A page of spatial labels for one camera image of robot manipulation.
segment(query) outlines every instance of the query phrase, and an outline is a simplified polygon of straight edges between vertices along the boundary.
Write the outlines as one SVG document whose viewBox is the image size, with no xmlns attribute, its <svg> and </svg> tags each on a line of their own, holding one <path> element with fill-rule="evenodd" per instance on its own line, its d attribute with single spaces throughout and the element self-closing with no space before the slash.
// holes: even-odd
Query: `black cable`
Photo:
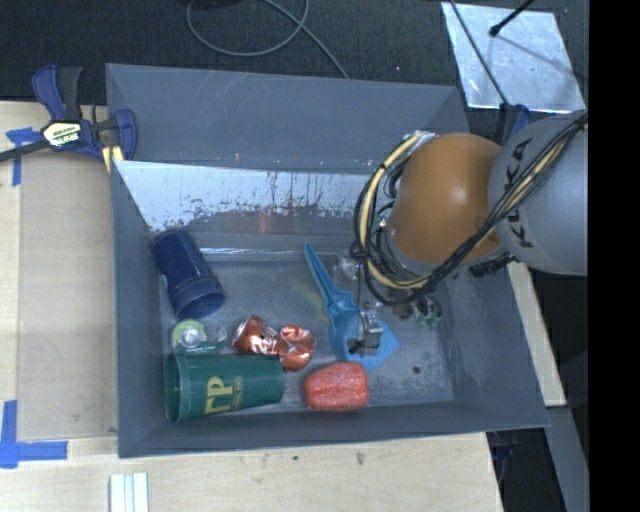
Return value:
<svg viewBox="0 0 640 512">
<path fill-rule="evenodd" d="M 340 71 L 342 76 L 344 78 L 347 78 L 347 79 L 349 78 L 349 75 L 347 74 L 347 72 L 340 65 L 340 63 L 334 57 L 334 55 L 329 51 L 329 49 L 324 44 L 322 44 L 322 42 L 315 36 L 315 34 L 313 34 L 313 32 L 311 32 L 306 27 L 305 22 L 307 21 L 307 15 L 309 14 L 310 0 L 305 0 L 304 13 L 302 14 L 302 18 L 300 20 L 298 20 L 293 14 L 291 14 L 284 7 L 278 5 L 277 3 L 273 2 L 272 0 L 260 0 L 260 1 L 264 2 L 264 3 L 266 3 L 267 5 L 273 7 L 277 11 L 279 11 L 281 14 L 283 14 L 287 18 L 289 18 L 297 26 L 294 29 L 294 31 L 284 41 L 278 43 L 275 46 L 272 46 L 271 48 L 267 48 L 266 50 L 260 50 L 260 51 L 256 51 L 256 52 L 236 52 L 236 51 L 226 50 L 224 48 L 220 48 L 219 46 L 216 46 L 216 45 L 210 43 L 204 37 L 202 37 L 202 35 L 193 26 L 193 22 L 191 20 L 191 9 L 193 7 L 193 4 L 196 1 L 197 0 L 191 0 L 189 2 L 189 4 L 187 5 L 187 9 L 186 9 L 187 25 L 188 25 L 189 30 L 191 31 L 191 33 L 196 37 L 196 39 L 198 39 L 198 41 L 200 41 L 206 47 L 208 47 L 208 48 L 210 48 L 210 49 L 212 49 L 212 50 L 214 50 L 216 52 L 222 53 L 224 55 L 229 55 L 231 57 L 260 57 L 260 56 L 268 55 L 270 53 L 273 53 L 273 52 L 276 52 L 276 51 L 280 50 L 281 48 L 283 48 L 284 46 L 289 44 L 298 35 L 298 33 L 302 30 L 325 53 L 325 55 L 327 57 L 329 57 L 331 62 L 334 64 L 334 66 L 336 66 L 336 68 L 338 68 L 338 71 Z"/>
<path fill-rule="evenodd" d="M 365 186 L 363 191 L 361 192 L 358 201 L 356 202 L 356 208 L 354 210 L 354 230 L 356 234 L 356 243 L 359 246 L 361 251 L 361 258 L 364 261 L 363 268 L 365 269 L 365 283 L 367 287 L 371 291 L 371 293 L 383 304 L 387 306 L 397 306 L 402 304 L 411 303 L 421 296 L 431 293 L 433 289 L 443 280 L 445 279 L 451 272 L 453 272 L 467 257 L 467 255 L 489 234 L 489 232 L 496 226 L 496 224 L 502 221 L 507 215 L 509 215 L 513 210 L 515 210 L 522 202 L 524 202 L 528 197 L 531 196 L 536 190 L 540 188 L 540 186 L 544 183 L 544 181 L 548 178 L 551 171 L 555 168 L 555 163 L 559 158 L 562 157 L 564 152 L 567 150 L 567 147 L 571 140 L 588 124 L 588 112 L 585 112 L 580 118 L 572 122 L 566 128 L 564 128 L 559 134 L 557 134 L 551 141 L 549 141 L 542 150 L 532 159 L 532 161 L 528 164 L 525 170 L 516 178 L 512 187 L 509 191 L 505 192 L 502 197 L 498 200 L 496 205 L 492 208 L 489 216 L 480 227 L 478 232 L 463 242 L 454 252 L 451 254 L 442 264 L 436 267 L 429 276 L 425 284 L 420 286 L 419 288 L 413 289 L 412 293 L 403 298 L 396 298 L 394 300 L 388 299 L 384 297 L 380 292 L 375 289 L 373 278 L 370 275 L 368 263 L 371 263 L 376 270 L 383 275 L 394 275 L 394 272 L 389 272 L 389 259 L 396 260 L 395 256 L 391 251 L 389 251 L 389 255 L 385 255 L 383 251 L 376 251 L 375 246 L 370 245 L 369 239 L 371 235 L 367 237 L 366 247 L 362 247 L 362 244 L 359 241 L 359 216 L 361 215 L 360 208 L 361 203 L 364 196 L 367 194 L 369 186 L 371 185 L 371 179 L 367 182 L 368 186 Z M 547 158 L 547 156 L 554 150 L 560 148 L 558 154 L 553 156 L 552 161 L 547 163 L 546 167 L 540 169 L 537 174 L 533 176 L 531 181 L 528 184 L 525 184 L 524 193 L 520 194 L 516 201 L 508 205 L 507 201 L 512 199 L 512 194 L 514 191 L 525 183 L 525 180 L 529 179 L 531 174 L 535 171 L 536 166 L 538 166 L 543 159 Z M 376 261 L 372 256 L 371 248 L 374 247 L 374 251 L 377 253 L 380 261 Z"/>
</svg>

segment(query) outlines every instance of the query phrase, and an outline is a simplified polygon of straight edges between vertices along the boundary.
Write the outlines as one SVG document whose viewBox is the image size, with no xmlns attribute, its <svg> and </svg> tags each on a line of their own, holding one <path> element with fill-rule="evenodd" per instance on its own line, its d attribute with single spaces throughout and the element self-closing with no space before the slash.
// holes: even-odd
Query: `clamp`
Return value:
<svg viewBox="0 0 640 512">
<path fill-rule="evenodd" d="M 59 68 L 49 64 L 32 78 L 33 91 L 39 103 L 49 112 L 51 121 L 40 130 L 41 138 L 31 144 L 20 145 L 0 153 L 0 162 L 49 148 L 53 151 L 71 151 L 104 162 L 109 168 L 111 150 L 131 159 L 136 151 L 138 133 L 135 116 L 129 109 L 117 110 L 112 119 L 100 123 L 82 118 L 77 104 L 77 84 L 81 67 Z M 106 146 L 99 133 L 117 129 L 119 144 Z"/>
</svg>

